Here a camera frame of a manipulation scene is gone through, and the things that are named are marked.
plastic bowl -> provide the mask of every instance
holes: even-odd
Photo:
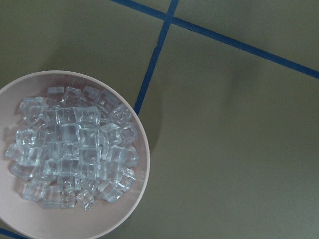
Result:
[[[139,131],[134,145],[141,157],[135,168],[136,181],[130,191],[115,203],[97,200],[88,211],[77,206],[73,209],[43,209],[41,203],[21,197],[24,182],[9,173],[12,160],[4,157],[8,145],[21,122],[18,106],[24,97],[46,96],[51,86],[85,85],[107,89],[116,95],[133,114]],[[150,171],[150,150],[143,126],[132,107],[106,84],[79,73],[68,71],[43,71],[23,76],[0,90],[0,217],[10,227],[35,239],[95,239],[118,227],[136,208],[146,188]]]

bowl rim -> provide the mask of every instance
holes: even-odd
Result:
[[[150,165],[151,165],[151,156],[150,156],[150,148],[149,148],[149,143],[148,143],[148,139],[145,133],[145,130],[143,128],[143,125],[138,117],[138,115],[135,113],[135,111],[133,110],[133,108],[131,107],[131,105],[119,94],[117,93],[113,88],[111,88],[110,86],[106,85],[105,83],[91,77],[91,76],[87,76],[81,73],[77,73],[77,72],[72,72],[72,71],[64,71],[64,70],[49,70],[49,71],[39,71],[39,72],[34,72],[28,75],[24,75],[21,76],[13,81],[11,81],[10,83],[6,84],[4,87],[2,87],[0,89],[0,94],[2,94],[3,92],[5,92],[7,89],[9,89],[10,87],[12,87],[15,84],[18,84],[19,82],[27,79],[27,78],[31,78],[31,77],[35,77],[35,76],[41,76],[41,75],[51,75],[51,74],[63,74],[63,75],[73,75],[73,76],[78,76],[78,77],[82,77],[85,79],[88,79],[94,83],[97,83],[98,85],[108,89],[109,91],[111,91],[114,95],[116,95],[131,111],[134,119],[136,120],[137,124],[139,125],[140,129],[141,129],[141,133],[145,142],[145,147],[146,147],[146,160],[147,160],[147,168],[146,168],[146,175],[145,175],[145,181],[141,190],[141,193],[139,195],[139,197],[137,198],[136,202],[134,203],[134,205],[132,206],[132,208],[126,213],[126,215],[119,220],[115,225],[113,225],[112,227],[110,227],[108,230],[104,231],[103,233],[100,233],[98,235],[95,235],[93,237],[89,237],[87,239],[96,239],[99,237],[102,237],[106,234],[108,234],[109,232],[113,231],[115,228],[117,228],[119,225],[121,225],[131,214],[132,212],[135,210],[135,208],[137,207],[137,205],[139,204],[140,200],[142,199],[142,196],[145,192],[146,189],[146,185],[148,183],[148,179],[149,179],[149,174],[150,174]],[[34,235],[31,235],[27,232],[24,232],[23,230],[20,230],[19,228],[16,228],[15,226],[11,225],[9,222],[7,222],[2,215],[0,215],[0,218],[3,222],[5,222],[7,225],[9,225],[11,228],[13,228],[14,230],[16,230],[19,233],[22,233],[23,235],[26,235],[28,237],[31,238],[37,238],[40,239],[38,237],[34,237]]]

blue line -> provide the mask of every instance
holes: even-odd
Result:
[[[182,19],[174,17],[172,19],[172,24],[175,24],[177,26],[186,28],[186,29],[194,31],[194,32],[196,32],[198,34],[201,34],[201,35],[207,36],[209,38],[212,38],[212,39],[214,39],[216,41],[220,41],[220,42],[225,43],[227,45],[236,47],[236,48],[241,49],[243,51],[249,52],[249,53],[254,54],[256,56],[260,56],[260,57],[262,57],[264,59],[267,59],[269,61],[276,62],[276,63],[278,63],[280,65],[286,66],[286,67],[291,68],[293,70],[299,71],[301,73],[304,73],[306,75],[309,75],[309,76],[312,76],[312,77],[315,77],[315,78],[319,79],[319,72],[316,71],[316,70],[313,70],[313,69],[308,68],[306,66],[300,65],[300,64],[298,64],[296,62],[287,60],[287,59],[282,58],[280,56],[274,55],[274,54],[269,53],[267,51],[261,50],[261,49],[259,49],[257,47],[254,47],[254,46],[248,45],[246,43],[237,41],[237,40],[235,40],[233,38],[229,38],[229,37],[224,36],[222,34],[219,34],[217,32],[208,30],[208,29],[206,29],[204,27],[195,25],[195,24],[190,23],[188,21],[184,21]]]
[[[3,229],[3,228],[0,228],[0,234],[5,235],[5,236],[10,237],[10,238],[15,238],[15,239],[28,239],[28,238],[22,237],[18,234],[15,234],[15,233],[10,232],[10,231]]]
[[[132,1],[132,0],[111,0],[111,1],[117,2],[117,3],[124,5],[124,6],[128,6],[129,8],[135,9],[137,11],[140,11],[142,13],[146,13],[148,15],[154,16],[154,17],[162,19],[162,20],[164,20],[166,17],[166,13],[155,10],[151,7],[142,5],[142,4],[135,2],[135,1]]]
[[[158,44],[152,53],[151,60],[150,60],[149,66],[146,70],[139,95],[138,95],[136,102],[135,102],[135,105],[134,105],[134,111],[136,112],[136,114],[139,114],[139,112],[141,110],[143,100],[145,98],[150,81],[152,79],[154,69],[155,69],[156,63],[158,61],[163,44],[165,42],[168,30],[169,30],[169,26],[170,26],[170,23],[171,23],[172,18],[174,16],[177,4],[178,4],[178,0],[172,0],[170,2],[170,5],[169,5],[168,11],[167,11],[167,15],[164,19],[164,23],[163,23],[161,30],[160,30],[160,33],[159,33],[160,35],[159,35],[159,39],[158,39]]]

round bowl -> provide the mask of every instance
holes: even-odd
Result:
[[[114,204],[96,200],[88,211],[75,206],[72,209],[43,209],[41,203],[21,197],[24,182],[9,172],[12,160],[4,157],[22,115],[18,106],[24,97],[46,96],[48,87],[84,86],[107,89],[116,95],[132,112],[139,131],[134,145],[140,155],[135,168],[136,181],[131,189]],[[106,84],[79,73],[69,71],[43,71],[12,81],[0,90],[0,217],[10,227],[35,239],[95,239],[118,227],[136,208],[146,188],[150,171],[150,150],[143,126],[132,107]]]

pile of ice cubes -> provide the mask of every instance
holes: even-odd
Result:
[[[22,180],[23,198],[43,208],[84,210],[96,199],[116,202],[135,181],[140,159],[132,114],[108,90],[50,87],[47,98],[24,98],[26,125],[16,132],[6,157]]]

